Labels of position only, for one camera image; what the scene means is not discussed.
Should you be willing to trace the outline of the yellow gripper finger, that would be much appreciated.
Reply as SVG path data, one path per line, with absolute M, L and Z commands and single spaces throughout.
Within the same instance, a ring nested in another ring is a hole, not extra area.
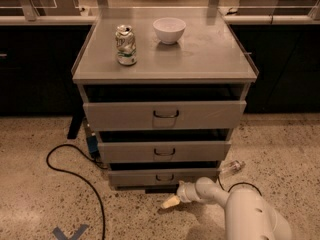
M 168 209 L 180 204 L 180 198 L 177 195 L 170 195 L 162 204 L 162 209 Z

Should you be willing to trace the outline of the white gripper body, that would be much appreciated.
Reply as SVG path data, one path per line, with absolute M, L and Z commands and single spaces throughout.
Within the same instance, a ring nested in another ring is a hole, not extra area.
M 180 181 L 176 194 L 183 203 L 199 201 L 199 196 L 196 192 L 194 183 Z

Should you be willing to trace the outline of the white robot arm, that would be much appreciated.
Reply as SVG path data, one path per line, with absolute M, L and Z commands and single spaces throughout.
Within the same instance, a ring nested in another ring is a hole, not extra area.
M 216 203 L 223 208 L 226 240 L 293 239 L 288 221 L 251 189 L 227 192 L 207 177 L 201 177 L 195 183 L 180 181 L 176 193 L 168 197 L 161 208 L 192 202 Z

